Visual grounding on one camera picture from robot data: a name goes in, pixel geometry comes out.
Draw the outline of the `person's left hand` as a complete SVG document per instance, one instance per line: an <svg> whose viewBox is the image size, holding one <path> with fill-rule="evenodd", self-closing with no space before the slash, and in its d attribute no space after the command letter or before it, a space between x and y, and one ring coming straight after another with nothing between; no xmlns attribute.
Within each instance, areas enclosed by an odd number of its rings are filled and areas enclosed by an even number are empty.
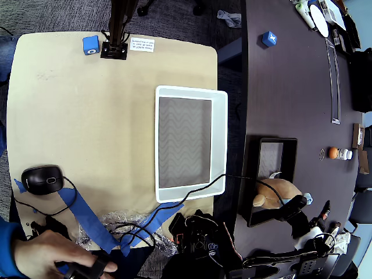
<svg viewBox="0 0 372 279"><path fill-rule="evenodd" d="M14 240L12 253L17 269L28 278L63 278L57 262L92 267L96 261L95 255L50 230L29 241Z"/></svg>

